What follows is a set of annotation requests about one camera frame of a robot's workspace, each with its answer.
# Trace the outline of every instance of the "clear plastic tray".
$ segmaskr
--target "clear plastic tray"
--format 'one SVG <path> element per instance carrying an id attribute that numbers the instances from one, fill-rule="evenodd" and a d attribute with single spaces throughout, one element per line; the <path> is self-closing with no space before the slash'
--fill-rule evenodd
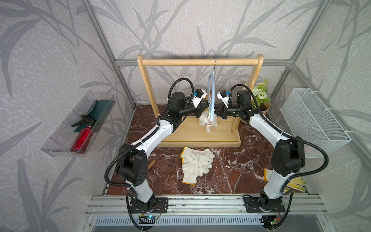
<path id="1" fill-rule="evenodd" d="M 80 154 L 81 149 L 84 147 L 83 145 L 77 152 L 71 152 L 70 149 L 79 135 L 79 133 L 74 132 L 76 127 L 71 127 L 71 125 L 80 121 L 81 115 L 86 115 L 88 113 L 88 110 L 95 100 L 109 100 L 109 103 L 88 135 L 89 137 L 91 133 L 93 133 L 90 141 L 88 141 L 89 144 L 86 151 Z M 41 150 L 53 157 L 84 157 L 89 151 L 90 146 L 93 144 L 95 137 L 98 135 L 99 130 L 102 128 L 104 121 L 107 119 L 115 103 L 116 101 L 114 100 L 113 94 L 100 94 L 88 91 L 57 130 L 43 144 Z"/>

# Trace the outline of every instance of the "black cable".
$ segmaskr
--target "black cable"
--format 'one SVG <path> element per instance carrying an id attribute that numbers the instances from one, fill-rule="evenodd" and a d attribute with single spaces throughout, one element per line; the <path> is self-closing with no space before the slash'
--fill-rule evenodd
<path id="1" fill-rule="evenodd" d="M 304 143 L 304 144 L 306 144 L 306 145 L 309 145 L 309 146 L 311 146 L 311 147 L 317 149 L 317 150 L 318 150 L 319 152 L 321 152 L 322 155 L 324 156 L 324 159 L 325 159 L 325 160 L 324 160 L 322 166 L 320 166 L 319 168 L 317 168 L 317 169 L 315 169 L 315 170 L 313 170 L 313 171 L 307 171 L 307 172 L 303 172 L 303 173 L 297 173 L 297 174 L 294 174 L 294 175 L 290 176 L 290 177 L 285 181 L 285 183 L 283 184 L 283 186 L 282 186 L 282 188 L 281 188 L 281 190 L 280 190 L 281 193 L 284 192 L 285 187 L 287 186 L 287 184 L 288 184 L 292 179 L 294 179 L 294 178 L 296 178 L 296 177 L 299 177 L 299 176 L 308 176 L 308 175 L 312 175 L 312 174 L 318 173 L 318 172 L 324 170 L 324 169 L 327 167 L 327 165 L 328 165 L 328 161 L 329 161 L 329 160 L 328 160 L 328 155 L 326 154 L 326 152 L 325 152 L 322 148 L 320 148 L 320 147 L 318 147 L 317 145 L 315 145 L 315 144 L 313 144 L 313 143 L 310 143 L 310 142 L 308 142 L 308 141 L 305 141 L 305 140 L 302 140 L 302 139 L 299 139 L 299 138 L 293 137 L 293 136 L 291 136 L 291 135 L 285 133 L 284 131 L 282 131 L 282 130 L 281 130 L 280 128 L 278 128 L 275 124 L 273 124 L 273 123 L 272 123 L 272 122 L 271 122 L 267 117 L 265 117 L 265 115 L 262 113 L 262 111 L 260 110 L 260 108 L 259 108 L 259 106 L 258 106 L 258 104 L 257 104 L 256 98 L 255 98 L 253 92 L 250 90 L 249 87 L 247 87 L 247 86 L 244 85 L 244 84 L 237 84 L 237 85 L 234 85 L 234 86 L 231 88 L 230 92 L 232 93 L 233 89 L 234 89 L 235 87 L 237 87 L 237 86 L 243 86 L 243 87 L 245 87 L 245 88 L 250 92 L 250 94 L 251 94 L 251 96 L 252 96 L 252 98 L 253 98 L 253 100 L 254 100 L 254 102 L 255 102 L 256 108 L 257 108 L 257 110 L 258 110 L 260 116 L 264 119 L 264 121 L 267 121 L 267 123 L 268 123 L 270 126 L 272 126 L 272 127 L 273 127 L 277 132 L 279 132 L 281 135 L 283 135 L 283 136 L 285 136 L 285 137 L 287 137 L 287 138 L 290 138 L 290 139 L 292 139 L 292 140 L 294 140 L 294 141 Z"/>
<path id="2" fill-rule="evenodd" d="M 283 216 L 283 218 L 279 221 L 278 224 L 276 225 L 273 225 L 272 227 L 264 227 L 266 228 L 267 230 L 275 230 L 277 229 L 280 225 L 282 225 L 282 223 L 285 221 L 287 215 L 289 214 L 289 211 L 290 211 L 290 207 L 291 207 L 291 202 L 292 202 L 292 196 L 294 195 L 293 192 L 291 192 L 290 194 L 290 199 L 289 199 L 289 204 L 287 205 L 287 209 L 286 209 L 286 213 L 285 215 Z"/>
<path id="3" fill-rule="evenodd" d="M 192 84 L 191 80 L 189 80 L 189 79 L 186 78 L 186 77 L 182 77 L 182 78 L 179 78 L 179 79 L 177 79 L 176 81 L 174 81 L 174 83 L 171 85 L 171 87 L 170 87 L 170 89 L 169 89 L 169 94 L 168 94 L 168 96 L 167 96 L 168 99 L 170 99 L 170 97 L 171 97 L 171 92 L 172 92 L 174 86 L 175 86 L 178 82 L 180 82 L 180 81 L 188 81 L 189 84 L 191 85 L 192 94 L 194 93 L 194 88 L 193 88 L 193 84 Z M 165 109 L 164 109 L 164 111 L 162 112 L 161 115 L 163 115 L 163 114 L 165 113 L 165 111 L 167 110 L 167 108 L 169 107 L 169 105 L 170 105 L 170 102 L 167 101 L 167 105 L 166 105 L 166 107 L 165 107 Z"/>
<path id="4" fill-rule="evenodd" d="M 142 139 L 141 142 L 138 142 L 137 144 L 135 144 L 134 146 L 130 147 L 128 150 L 126 150 L 124 153 L 122 153 L 121 155 L 119 155 L 118 157 L 116 157 L 109 165 L 108 167 L 106 168 L 106 172 L 104 173 L 104 180 L 106 181 L 107 184 L 109 185 L 114 185 L 114 186 L 126 186 L 126 187 L 131 187 L 131 185 L 129 185 L 128 183 L 118 183 L 118 182 L 112 182 L 108 175 L 109 175 L 109 171 L 112 169 L 112 167 L 114 166 L 114 164 L 125 154 L 131 152 L 132 150 L 136 149 L 137 147 L 139 147 L 140 145 L 143 144 L 143 142 L 146 142 L 149 138 L 151 138 L 157 131 L 159 130 L 159 127 L 156 127 L 155 130 L 152 131 L 152 133 L 150 133 L 147 137 L 145 137 L 144 139 Z"/>
<path id="5" fill-rule="evenodd" d="M 242 199 L 245 198 L 245 197 L 251 197 L 251 198 L 254 198 L 253 196 L 246 194 L 246 195 L 243 195 L 243 196 L 242 196 Z"/>
<path id="6" fill-rule="evenodd" d="M 134 226 L 135 226 L 137 229 L 139 229 L 140 231 L 149 231 L 150 229 L 152 229 L 153 226 L 151 226 L 151 228 L 149 228 L 149 229 L 144 229 L 143 227 L 140 228 L 140 227 L 138 226 L 138 224 L 134 221 L 134 218 L 133 218 L 133 216 L 131 215 L 131 212 L 130 212 L 129 196 L 128 196 L 128 195 L 126 195 L 126 207 L 127 207 L 127 209 L 128 209 L 128 213 L 129 213 L 130 220 L 131 220 L 131 222 L 134 224 Z"/>

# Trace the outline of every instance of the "potted plant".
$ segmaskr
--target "potted plant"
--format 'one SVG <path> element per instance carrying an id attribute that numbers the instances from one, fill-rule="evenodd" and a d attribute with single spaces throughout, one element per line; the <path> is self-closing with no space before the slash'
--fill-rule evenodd
<path id="1" fill-rule="evenodd" d="M 264 79 L 263 83 L 256 83 L 256 86 L 252 89 L 252 92 L 255 96 L 257 104 L 263 114 L 265 114 L 270 108 L 270 98 L 267 95 L 267 91 L 268 91 L 267 84 L 268 84 L 267 79 Z M 256 107 L 253 97 L 251 97 L 251 103 L 253 107 Z"/>

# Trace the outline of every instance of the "wooden rack base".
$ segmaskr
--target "wooden rack base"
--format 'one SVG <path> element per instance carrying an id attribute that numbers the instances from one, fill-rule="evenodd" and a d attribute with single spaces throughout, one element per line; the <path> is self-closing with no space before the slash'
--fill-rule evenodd
<path id="1" fill-rule="evenodd" d="M 152 89 L 147 66 L 199 66 L 215 65 L 215 59 L 144 59 L 143 55 L 137 57 L 148 96 L 151 101 L 155 118 L 159 114 L 156 98 Z M 253 59 L 217 59 L 216 65 L 246 65 L 253 66 L 247 86 L 252 89 L 264 61 L 263 55 Z M 211 132 L 206 131 L 206 126 L 200 126 L 196 117 L 187 117 L 183 123 L 158 147 L 239 147 L 241 145 L 238 125 L 240 118 L 228 117 L 217 119 L 218 126 L 212 127 Z"/>
<path id="2" fill-rule="evenodd" d="M 241 139 L 238 131 L 232 133 L 234 119 L 223 120 L 218 117 L 218 126 L 212 127 L 211 132 L 206 126 L 200 126 L 195 116 L 188 116 L 182 124 L 157 147 L 239 147 Z"/>

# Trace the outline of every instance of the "gray wall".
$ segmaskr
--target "gray wall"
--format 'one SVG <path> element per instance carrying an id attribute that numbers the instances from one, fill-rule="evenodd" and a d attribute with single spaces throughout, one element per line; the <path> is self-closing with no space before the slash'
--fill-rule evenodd
<path id="1" fill-rule="evenodd" d="M 371 147 L 371 1 L 333 1 L 296 65 L 343 117 L 365 145 Z M 303 87 L 290 74 L 273 100 L 275 119 L 286 122 L 279 109 L 292 88 Z M 302 171 L 323 159 L 307 159 Z M 321 196 L 338 231 L 371 228 L 371 171 L 350 144 L 329 155 L 320 174 L 306 176 L 312 193 Z"/>
<path id="2" fill-rule="evenodd" d="M 116 59 L 250 58 L 289 59 L 320 0 L 92 0 Z M 174 80 L 188 77 L 196 87 L 207 85 L 207 66 L 149 67 L 157 102 L 166 102 Z M 263 66 L 258 82 L 275 87 L 282 66 Z M 245 83 L 250 67 L 219 66 L 216 89 Z M 122 68 L 136 103 L 149 103 L 138 67 Z M 178 91 L 189 89 L 185 82 Z"/>
<path id="3" fill-rule="evenodd" d="M 0 1 L 0 231 L 75 231 L 132 112 L 79 1 Z M 42 144 L 87 90 L 116 105 L 84 158 Z"/>

